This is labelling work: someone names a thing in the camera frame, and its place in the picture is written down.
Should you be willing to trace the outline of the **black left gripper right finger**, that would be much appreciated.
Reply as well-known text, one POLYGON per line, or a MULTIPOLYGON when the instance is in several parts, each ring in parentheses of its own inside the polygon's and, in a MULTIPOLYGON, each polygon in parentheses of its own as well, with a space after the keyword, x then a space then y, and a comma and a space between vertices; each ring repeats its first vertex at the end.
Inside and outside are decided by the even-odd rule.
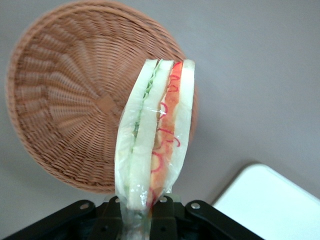
POLYGON ((161 196, 152 208, 150 240, 178 240, 175 196, 161 196))

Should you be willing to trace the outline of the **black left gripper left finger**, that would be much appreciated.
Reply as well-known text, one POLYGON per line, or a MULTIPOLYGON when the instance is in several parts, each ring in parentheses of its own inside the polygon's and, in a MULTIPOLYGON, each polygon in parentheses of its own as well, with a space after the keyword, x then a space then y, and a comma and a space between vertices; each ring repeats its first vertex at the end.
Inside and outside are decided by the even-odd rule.
POLYGON ((97 239, 120 240, 123 232, 120 199, 117 196, 104 201, 97 208, 97 239))

